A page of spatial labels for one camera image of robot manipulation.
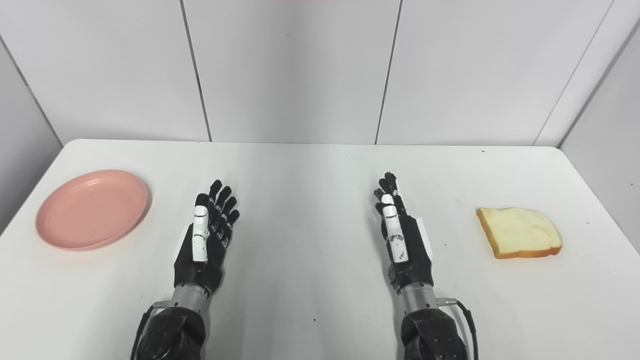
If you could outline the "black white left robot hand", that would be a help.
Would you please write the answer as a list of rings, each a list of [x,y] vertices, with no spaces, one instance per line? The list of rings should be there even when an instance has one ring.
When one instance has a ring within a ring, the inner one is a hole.
[[[212,296],[220,287],[227,249],[240,218],[232,191],[218,178],[208,193],[196,197],[192,223],[174,260],[174,287],[195,285],[204,289],[206,296]]]

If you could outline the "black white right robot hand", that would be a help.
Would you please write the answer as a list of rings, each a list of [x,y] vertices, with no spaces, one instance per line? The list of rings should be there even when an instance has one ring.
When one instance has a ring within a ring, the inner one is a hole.
[[[432,259],[425,246],[422,220],[407,212],[395,174],[387,171],[378,185],[375,210],[381,217],[381,234],[390,258],[387,275],[391,287],[397,294],[412,285],[432,287]]]

